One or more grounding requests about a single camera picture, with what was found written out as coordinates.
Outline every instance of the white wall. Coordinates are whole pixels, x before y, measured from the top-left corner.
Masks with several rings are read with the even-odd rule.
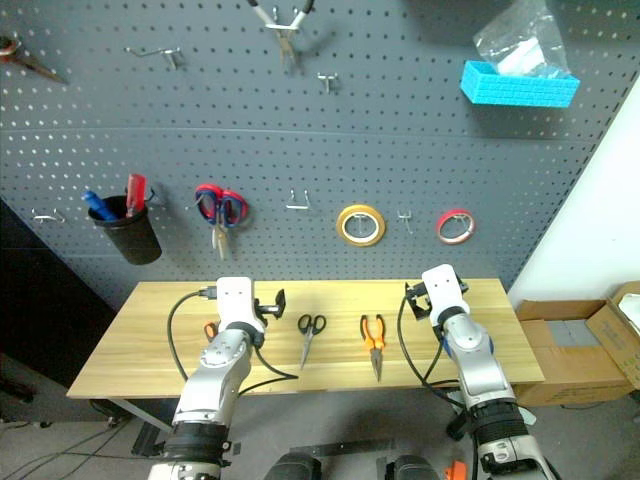
[[[602,298],[640,279],[640,81],[509,290],[523,299]]]

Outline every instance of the black pen holder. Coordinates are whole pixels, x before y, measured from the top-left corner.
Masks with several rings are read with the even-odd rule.
[[[91,208],[89,216],[96,226],[104,230],[127,262],[132,265],[146,265],[162,255],[162,249],[149,222],[149,210],[146,205],[141,211],[127,217],[126,196],[105,198],[104,202],[118,220],[102,220]]]

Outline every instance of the pegboard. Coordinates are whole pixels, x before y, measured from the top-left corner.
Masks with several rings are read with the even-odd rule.
[[[291,1],[276,2],[283,21]],[[506,287],[541,238],[633,85],[640,2],[551,2],[582,85],[568,109],[471,105],[458,85],[476,59],[472,35],[509,2],[318,0],[293,40],[301,69],[285,75],[271,31],[245,2],[0,2],[4,33],[69,80],[3,66],[3,198],[114,307],[140,280],[415,277],[442,262]],[[264,3],[271,11],[273,3]],[[171,71],[125,47],[180,47]],[[338,73],[327,94],[316,74]],[[87,218],[85,189],[122,193],[130,172],[157,197],[163,248],[128,265]],[[234,261],[211,250],[194,187],[216,182],[251,205]],[[309,190],[312,209],[285,208]],[[368,203],[388,231],[345,245],[335,219]],[[58,208],[67,222],[37,224]],[[467,243],[445,246],[434,224],[466,207]],[[409,235],[397,211],[411,210]]]

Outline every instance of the tape roll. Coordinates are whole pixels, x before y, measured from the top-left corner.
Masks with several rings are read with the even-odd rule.
[[[357,237],[349,233],[347,230],[347,222],[351,219],[358,218],[358,215],[363,215],[374,223],[375,228],[373,233],[364,237]],[[349,245],[356,247],[370,247],[371,245],[375,245],[384,236],[385,230],[386,225],[382,214],[369,205],[350,205],[340,212],[336,220],[336,231],[338,235]]]
[[[467,226],[466,230],[460,235],[457,235],[455,237],[445,237],[442,234],[442,227],[445,223],[447,223],[447,221],[451,219],[458,219],[461,221],[464,219],[468,219],[469,225]],[[460,243],[466,242],[467,240],[469,240],[469,238],[471,238],[471,235],[473,235],[475,230],[476,222],[473,219],[471,212],[469,210],[465,210],[464,208],[449,210],[447,213],[442,215],[436,223],[436,234],[438,235],[440,241],[446,243],[447,245],[458,245]]]

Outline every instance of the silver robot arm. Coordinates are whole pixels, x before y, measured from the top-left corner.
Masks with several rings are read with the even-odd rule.
[[[278,305],[259,306],[253,281],[223,277],[216,283],[220,324],[218,334],[200,356],[200,365],[185,384],[173,417],[173,431],[165,442],[164,461],[155,464],[149,480],[217,480],[228,463],[222,455],[238,390],[249,375],[251,351],[264,342],[266,321],[284,310],[284,292]]]
[[[447,428],[449,435],[458,440],[468,432],[483,470],[496,480],[558,480],[527,431],[511,385],[493,355],[491,337],[471,319],[462,298],[466,285],[446,264],[424,272],[422,281],[407,289],[407,299],[418,318],[429,315],[436,336],[456,363],[466,405]],[[430,311],[416,304],[425,294]]]

